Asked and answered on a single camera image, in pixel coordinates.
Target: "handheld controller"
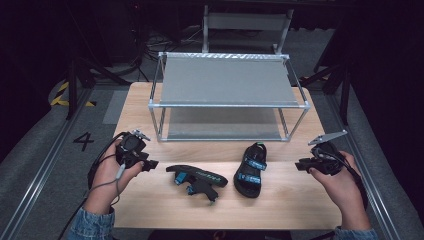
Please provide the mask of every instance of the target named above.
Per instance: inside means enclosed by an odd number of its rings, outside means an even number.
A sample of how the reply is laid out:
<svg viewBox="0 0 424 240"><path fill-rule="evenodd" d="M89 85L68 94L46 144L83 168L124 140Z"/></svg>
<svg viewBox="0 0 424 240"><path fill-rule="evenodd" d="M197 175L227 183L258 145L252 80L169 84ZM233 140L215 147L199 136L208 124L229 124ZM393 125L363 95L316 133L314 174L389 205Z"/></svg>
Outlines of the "handheld controller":
<svg viewBox="0 0 424 240"><path fill-rule="evenodd" d="M97 159L91 165L90 171L87 174L89 189L92 187L97 168L104 160L101 159L103 154L120 137L123 137L122 141L118 144L118 146L116 146L116 161L119 165L125 164L125 169L128 169L134 166L136 163L143 161L144 165L141 170L142 172L148 172L150 169L155 169L158 165L158 161L147 160L149 154L142 152L146 147L146 143L143 141L143 139L150 141L150 138L146 137L146 135L144 135L138 129L132 132L121 132L106 145Z"/></svg>
<svg viewBox="0 0 424 240"><path fill-rule="evenodd" d="M343 167L346 167L349 173L352 174L356 186L361 192L362 202L364 204L364 208L366 209L368 207L368 195L361 176L349 165L345 157L337 150L336 146L329 142L330 140L345 134L347 134L347 131L343 130L342 132L338 133L330 133L318 136L308 143L308 145L316 144L316 146L311 149L313 157L299 159L299 162L295 164L297 170L299 171L307 171L309 173L309 169L312 167L322 172L323 174L330 174L331 176L338 174L343 169Z"/></svg>
<svg viewBox="0 0 424 240"><path fill-rule="evenodd" d="M344 166L340 159L344 161L344 157L329 140L345 135L346 133L343 130L341 133L320 135L309 142L308 145L317 144L311 149L313 157L299 159L299 162L295 163L297 170L309 172L309 169L312 167L326 175L330 174L333 176L339 173Z"/></svg>

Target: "sleeve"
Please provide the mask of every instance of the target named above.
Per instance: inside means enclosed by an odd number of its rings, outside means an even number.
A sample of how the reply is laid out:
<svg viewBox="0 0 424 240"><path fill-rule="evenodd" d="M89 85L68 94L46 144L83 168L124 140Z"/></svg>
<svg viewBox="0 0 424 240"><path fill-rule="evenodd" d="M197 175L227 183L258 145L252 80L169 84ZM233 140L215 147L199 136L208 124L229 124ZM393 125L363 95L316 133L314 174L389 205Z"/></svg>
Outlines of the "sleeve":
<svg viewBox="0 0 424 240"><path fill-rule="evenodd" d="M115 223L115 210L109 214L96 215L80 208L69 230L68 240L112 240L112 229Z"/></svg>
<svg viewBox="0 0 424 240"><path fill-rule="evenodd" d="M377 233L374 229L370 230L343 230L341 227L336 227L334 230L336 233L336 240L376 240L378 239Z"/></svg>

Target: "human hand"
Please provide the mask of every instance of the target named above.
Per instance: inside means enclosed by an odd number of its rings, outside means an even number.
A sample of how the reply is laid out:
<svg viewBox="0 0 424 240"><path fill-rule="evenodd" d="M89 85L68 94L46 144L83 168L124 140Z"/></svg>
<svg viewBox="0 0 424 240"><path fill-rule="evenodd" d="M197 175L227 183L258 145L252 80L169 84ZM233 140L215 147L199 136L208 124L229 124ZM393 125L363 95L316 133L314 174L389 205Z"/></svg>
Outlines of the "human hand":
<svg viewBox="0 0 424 240"><path fill-rule="evenodd" d="M108 214L112 201L127 187L128 183L136 177L142 170L143 162L139 162L129 169L125 169L119 180L116 180L120 166L116 161L116 146L121 140L116 140L102 156L104 159L96 171L93 180L93 188L87 201L84 204L84 209L94 214Z"/></svg>
<svg viewBox="0 0 424 240"><path fill-rule="evenodd" d="M353 156L344 151L340 151L340 153L359 174ZM371 228L361 192L352 174L345 167L334 176L325 175L314 168L311 168L309 173L324 186L331 200L339 207L342 213L343 229L365 230Z"/></svg>

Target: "metal frame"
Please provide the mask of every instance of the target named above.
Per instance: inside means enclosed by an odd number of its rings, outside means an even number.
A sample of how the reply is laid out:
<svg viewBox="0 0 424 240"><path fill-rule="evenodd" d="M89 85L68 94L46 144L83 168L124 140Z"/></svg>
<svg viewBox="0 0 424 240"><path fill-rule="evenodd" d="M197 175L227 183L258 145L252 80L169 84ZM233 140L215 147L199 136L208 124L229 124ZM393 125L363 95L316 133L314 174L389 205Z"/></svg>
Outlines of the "metal frame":
<svg viewBox="0 0 424 240"><path fill-rule="evenodd" d="M301 96L302 96L302 100L303 100L303 104L300 104L299 102L297 102L297 105L293 106L293 105L284 105L284 104L269 104L269 105L252 105L252 104L248 104L248 105L237 105L237 104L208 104L206 105L201 105L201 104L191 104L191 103L186 103L186 104L180 104L180 103L175 103L175 104L171 104L171 103L161 103L161 102L155 102L155 92L156 92L156 84L158 82L158 78L160 73L162 73L162 76L165 79L165 71L166 71L166 61L168 56L185 56L187 58L219 58L219 57L223 57L223 59L228 58L229 55L231 55L230 57L234 58L234 57L242 57L242 58L252 58L255 60L260 60L260 59L284 59L284 65L287 67L290 67L292 69L292 66L290 64L289 61L289 56L288 55L283 55L283 54L279 54L279 55L262 55L262 54L213 54L213 53L169 53L169 52L160 52L159 53L159 57L158 57L158 64L156 67L156 73L155 73L155 78L153 81L153 85L152 85L152 89L151 89L151 93L150 93L150 99L149 99L149 103L148 103L148 107L149 107L149 111L151 113L151 117L152 117L152 121L153 121L153 125L156 131L156 137L158 141L243 141L243 140L248 140L248 141L283 141L283 142L288 142L291 140L293 134L295 133L295 131L297 130L297 128L299 127L301 121L303 120L304 116L306 115L306 113L308 112L308 110L310 109L310 104L306 98L306 95L298 81L298 78L296 76L296 74L293 72L293 78L295 81L296 87L299 89ZM190 107L222 107L222 108L244 108L244 107L249 107L249 108L272 108L272 109L278 109L278 113L279 113L279 120L281 121L282 127L283 127L283 132L284 132L284 137L281 138L262 138L262 139L257 139L257 138L183 138L183 139L179 139L179 138L166 138L163 136L163 130L164 130L164 124L165 124L165 118L166 118L166 109L167 108L190 108ZM155 109L162 109L161 110L161 116L160 119L158 120L158 118L156 117L155 114ZM302 110L302 113L300 114L299 119L297 120L297 122L294 124L293 128L290 130L287 126L285 117L284 117L284 113L283 110L284 109L300 109Z"/></svg>

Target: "wrist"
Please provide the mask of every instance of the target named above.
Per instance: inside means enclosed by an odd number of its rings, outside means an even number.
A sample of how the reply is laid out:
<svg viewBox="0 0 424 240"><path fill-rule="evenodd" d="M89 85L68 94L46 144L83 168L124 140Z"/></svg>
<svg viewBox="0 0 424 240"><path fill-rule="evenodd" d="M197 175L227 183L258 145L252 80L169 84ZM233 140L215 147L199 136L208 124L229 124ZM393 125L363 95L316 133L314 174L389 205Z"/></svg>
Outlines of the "wrist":
<svg viewBox="0 0 424 240"><path fill-rule="evenodd" d="M93 214L105 215L109 213L113 198L105 195L102 191L94 190L88 196L84 210Z"/></svg>
<svg viewBox="0 0 424 240"><path fill-rule="evenodd" d="M371 224L364 208L351 208L340 210L342 213L342 229L345 230L369 230Z"/></svg>

